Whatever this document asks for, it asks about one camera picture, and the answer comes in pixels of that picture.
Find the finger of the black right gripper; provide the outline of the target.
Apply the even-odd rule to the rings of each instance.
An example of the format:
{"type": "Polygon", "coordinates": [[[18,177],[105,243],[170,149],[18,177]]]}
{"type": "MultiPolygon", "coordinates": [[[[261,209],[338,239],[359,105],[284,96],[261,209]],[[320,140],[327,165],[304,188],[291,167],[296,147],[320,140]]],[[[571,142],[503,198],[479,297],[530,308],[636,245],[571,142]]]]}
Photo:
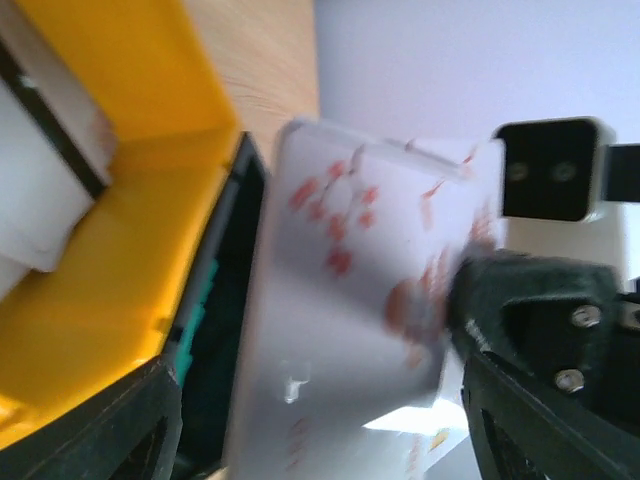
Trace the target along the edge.
{"type": "Polygon", "coordinates": [[[638,314],[610,266],[463,253],[447,326],[483,478],[638,477],[638,314]]]}

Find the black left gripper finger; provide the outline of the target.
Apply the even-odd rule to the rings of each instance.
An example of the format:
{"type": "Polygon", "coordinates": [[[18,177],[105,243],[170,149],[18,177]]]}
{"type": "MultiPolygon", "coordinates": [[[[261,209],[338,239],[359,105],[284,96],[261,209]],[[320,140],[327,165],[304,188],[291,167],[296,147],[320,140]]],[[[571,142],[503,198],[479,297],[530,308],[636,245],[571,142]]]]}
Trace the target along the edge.
{"type": "Polygon", "coordinates": [[[168,479],[182,428],[181,389],[152,359],[1,450],[3,479],[168,479]]]}

